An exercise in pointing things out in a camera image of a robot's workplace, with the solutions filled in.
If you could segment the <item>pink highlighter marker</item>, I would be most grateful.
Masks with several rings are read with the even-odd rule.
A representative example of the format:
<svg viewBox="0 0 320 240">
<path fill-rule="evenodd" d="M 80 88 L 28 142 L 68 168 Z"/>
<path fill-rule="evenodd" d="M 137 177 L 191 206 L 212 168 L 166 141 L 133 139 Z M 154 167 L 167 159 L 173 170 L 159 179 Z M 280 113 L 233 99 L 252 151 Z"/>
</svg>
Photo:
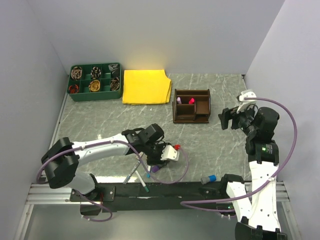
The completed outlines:
<svg viewBox="0 0 320 240">
<path fill-rule="evenodd" d="M 195 99 L 194 98 L 191 98 L 188 102 L 190 105 L 194 104 L 195 103 Z"/>
</svg>

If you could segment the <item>lilac highlighter marker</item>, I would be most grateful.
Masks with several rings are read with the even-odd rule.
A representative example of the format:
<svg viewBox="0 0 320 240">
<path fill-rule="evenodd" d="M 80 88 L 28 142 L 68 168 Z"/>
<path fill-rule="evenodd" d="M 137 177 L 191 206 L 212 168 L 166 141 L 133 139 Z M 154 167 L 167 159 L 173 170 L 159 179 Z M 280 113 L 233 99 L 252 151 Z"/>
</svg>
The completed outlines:
<svg viewBox="0 0 320 240">
<path fill-rule="evenodd" d="M 181 101 L 180 97 L 177 97 L 176 101 L 177 101 L 178 104 L 182 104 L 182 101 Z"/>
</svg>

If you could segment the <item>purple capped marker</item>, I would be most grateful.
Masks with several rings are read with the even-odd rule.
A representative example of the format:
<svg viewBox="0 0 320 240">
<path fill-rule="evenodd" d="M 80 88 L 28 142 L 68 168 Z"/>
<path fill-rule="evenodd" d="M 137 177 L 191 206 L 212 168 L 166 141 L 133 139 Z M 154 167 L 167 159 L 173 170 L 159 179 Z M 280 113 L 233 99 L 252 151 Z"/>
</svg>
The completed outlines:
<svg viewBox="0 0 320 240">
<path fill-rule="evenodd" d="M 150 170 L 151 170 L 152 173 L 156 173 L 156 172 L 159 171 L 160 169 L 161 169 L 160 166 L 154 165 L 154 166 L 151 167 Z"/>
</svg>

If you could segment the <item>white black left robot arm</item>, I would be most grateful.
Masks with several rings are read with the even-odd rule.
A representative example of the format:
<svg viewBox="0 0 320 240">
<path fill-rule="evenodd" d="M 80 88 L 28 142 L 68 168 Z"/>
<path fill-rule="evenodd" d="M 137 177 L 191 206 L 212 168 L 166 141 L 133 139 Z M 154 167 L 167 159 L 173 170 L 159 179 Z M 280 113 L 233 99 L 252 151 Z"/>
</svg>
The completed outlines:
<svg viewBox="0 0 320 240">
<path fill-rule="evenodd" d="M 164 131 L 153 123 L 147 128 L 127 129 L 114 136 L 87 142 L 59 139 L 42 157 L 44 172 L 51 189 L 69 187 L 88 201 L 96 200 L 102 190 L 96 177 L 78 170 L 79 167 L 108 157 L 143 153 L 149 166 L 164 166 L 177 161 L 178 151 L 164 142 Z"/>
</svg>

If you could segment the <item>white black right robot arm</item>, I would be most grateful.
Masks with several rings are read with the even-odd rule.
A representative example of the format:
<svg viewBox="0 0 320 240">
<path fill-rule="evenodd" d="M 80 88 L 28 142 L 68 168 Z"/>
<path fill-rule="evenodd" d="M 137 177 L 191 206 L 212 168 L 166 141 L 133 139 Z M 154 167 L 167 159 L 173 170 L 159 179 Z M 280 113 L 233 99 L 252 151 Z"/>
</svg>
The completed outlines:
<svg viewBox="0 0 320 240">
<path fill-rule="evenodd" d="M 244 180 L 234 174 L 225 174 L 219 187 L 220 196 L 231 199 L 237 223 L 237 240 L 286 240 L 281 230 L 277 212 L 277 179 L 273 175 L 279 168 L 279 148 L 273 140 L 280 115 L 269 107 L 255 109 L 249 105 L 238 111 L 237 107 L 225 108 L 218 115 L 223 130 L 241 129 L 246 135 L 245 151 L 251 172 L 251 190 L 246 195 Z"/>
</svg>

